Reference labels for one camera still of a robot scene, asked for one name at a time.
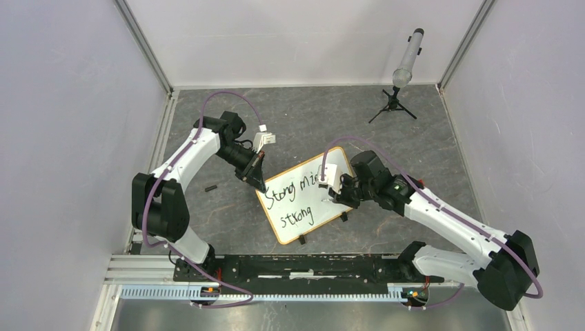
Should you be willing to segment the yellow framed whiteboard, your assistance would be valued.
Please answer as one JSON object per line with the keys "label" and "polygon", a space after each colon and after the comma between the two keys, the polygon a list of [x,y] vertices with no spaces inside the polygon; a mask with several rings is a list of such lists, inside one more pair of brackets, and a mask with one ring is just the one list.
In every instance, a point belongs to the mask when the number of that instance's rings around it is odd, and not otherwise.
{"label": "yellow framed whiteboard", "polygon": [[317,183],[318,168],[323,154],[319,154],[266,181],[266,192],[256,191],[261,207],[275,233],[277,241],[286,245],[301,235],[340,217],[349,208],[333,202],[325,188]]}

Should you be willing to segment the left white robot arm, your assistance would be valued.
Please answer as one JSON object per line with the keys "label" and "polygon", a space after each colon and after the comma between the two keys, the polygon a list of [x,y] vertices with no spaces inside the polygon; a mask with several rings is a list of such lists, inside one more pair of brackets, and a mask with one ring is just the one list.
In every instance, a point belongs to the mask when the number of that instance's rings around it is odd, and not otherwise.
{"label": "left white robot arm", "polygon": [[190,271],[200,281],[212,279],[217,263],[208,257],[212,246],[190,228],[185,191],[209,158],[217,156],[234,167],[235,176],[254,189],[265,192],[262,148],[276,142],[264,124],[259,126],[251,147],[239,141],[246,131],[243,119],[225,111],[219,118],[202,117],[188,138],[161,166],[132,180],[132,226],[161,239],[192,261]]}

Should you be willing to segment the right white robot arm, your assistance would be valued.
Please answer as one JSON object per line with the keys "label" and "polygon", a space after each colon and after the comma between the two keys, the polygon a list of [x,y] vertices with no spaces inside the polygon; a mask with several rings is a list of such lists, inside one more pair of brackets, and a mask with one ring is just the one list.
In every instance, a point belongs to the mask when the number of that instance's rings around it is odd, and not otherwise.
{"label": "right white robot arm", "polygon": [[426,226],[461,249],[460,253],[412,242],[400,255],[400,276],[407,281],[434,276],[476,288],[494,306],[514,310],[523,298],[540,299],[539,264],[533,240],[520,230],[508,234],[494,229],[449,205],[421,181],[392,174],[372,150],[350,161],[353,174],[336,163],[322,161],[319,186],[333,203],[356,209],[374,201]]}

